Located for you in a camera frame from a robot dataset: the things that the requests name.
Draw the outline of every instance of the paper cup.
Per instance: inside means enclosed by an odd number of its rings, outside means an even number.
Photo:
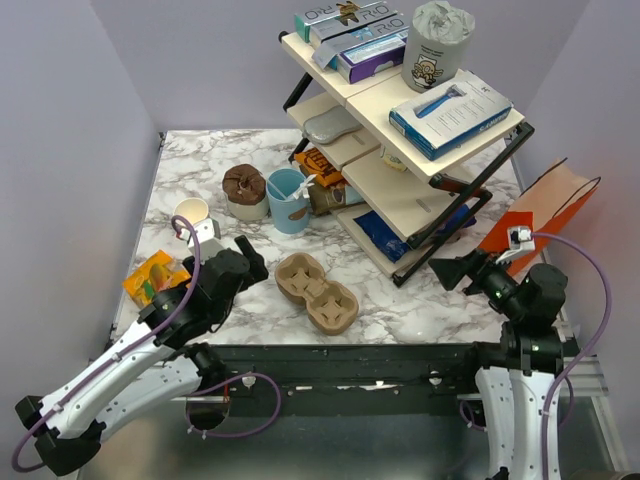
[[[173,209],[173,214],[181,215],[191,225],[195,225],[209,216],[209,205],[198,197],[187,198],[176,205],[176,208]]]

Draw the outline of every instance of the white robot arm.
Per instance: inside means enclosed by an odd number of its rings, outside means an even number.
[[[501,255],[474,250],[457,259],[432,259],[429,264],[446,290],[468,276],[467,295],[483,293],[503,313],[498,349],[477,344],[474,366],[487,421],[489,478],[543,480],[542,419],[549,416],[546,454],[549,480],[560,480],[558,467],[558,393],[550,411],[543,405],[562,372],[562,341],[552,326],[565,301],[566,276],[556,267],[534,265],[522,283],[507,272],[510,262],[535,249],[526,227],[509,229],[509,249]]]
[[[206,238],[208,232],[199,233]],[[44,464],[58,476],[67,475],[144,409],[226,379],[225,366],[210,345],[185,345],[221,325],[235,295],[268,277],[263,258],[246,237],[235,241],[242,253],[221,248],[211,235],[203,245],[210,258],[200,266],[200,275],[193,273],[195,259],[186,259],[184,266],[194,278],[158,292],[122,338],[91,366],[45,397],[28,396],[18,402],[16,412],[29,432],[14,452],[14,469],[29,471],[17,463],[17,455],[34,436]],[[192,294],[185,302],[188,288]]]

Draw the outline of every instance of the blue cup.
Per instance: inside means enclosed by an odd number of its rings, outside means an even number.
[[[267,182],[267,197],[269,197],[269,207],[271,216],[276,228],[282,233],[299,233],[309,225],[309,202],[300,195],[300,198],[283,200],[285,197],[295,192],[304,181],[305,176],[291,168],[276,170],[269,176]]]

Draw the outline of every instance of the white wall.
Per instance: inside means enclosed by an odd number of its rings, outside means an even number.
[[[14,404],[73,378],[108,338],[158,136],[88,0],[4,2],[0,65],[0,478],[8,479],[24,433]],[[28,450],[24,464],[35,459]]]
[[[555,157],[598,192],[564,231],[602,261],[613,284],[611,324],[597,348],[617,424],[640,470],[640,2],[592,0],[527,110],[536,133],[518,155],[530,184]],[[552,261],[569,276],[567,312],[589,338],[603,311],[593,269],[562,246]]]
[[[303,74],[277,41],[319,0],[92,0],[163,129],[290,127],[281,106]],[[406,15],[425,0],[389,0]],[[588,0],[453,0],[473,13],[470,68],[524,109]]]

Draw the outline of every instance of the orange paper bag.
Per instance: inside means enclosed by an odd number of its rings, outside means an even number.
[[[554,164],[513,202],[507,213],[478,246],[487,252],[501,253],[509,247],[507,229],[518,225],[533,232],[559,233],[598,188],[600,177],[588,180],[576,175],[564,160]],[[547,246],[549,239],[536,238],[536,250],[513,262],[509,273],[515,275]]]

